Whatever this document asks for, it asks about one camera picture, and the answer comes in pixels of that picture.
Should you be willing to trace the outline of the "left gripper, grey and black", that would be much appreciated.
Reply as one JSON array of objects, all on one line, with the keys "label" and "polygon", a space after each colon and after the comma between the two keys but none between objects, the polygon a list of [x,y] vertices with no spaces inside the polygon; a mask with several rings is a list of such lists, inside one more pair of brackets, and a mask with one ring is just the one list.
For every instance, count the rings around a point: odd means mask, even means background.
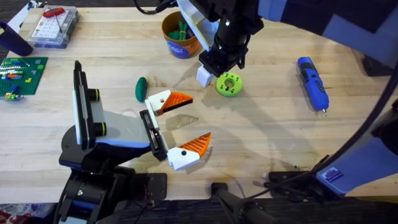
[{"label": "left gripper, grey and black", "polygon": [[[161,116],[193,103],[193,97],[165,90],[149,96],[145,103],[155,116]],[[89,114],[75,109],[75,124],[62,138],[59,164],[80,172],[106,172],[148,152],[158,161],[167,158],[176,171],[197,163],[208,149],[211,133],[167,151],[148,110],[141,111],[140,117],[134,118],[102,108]]]}]

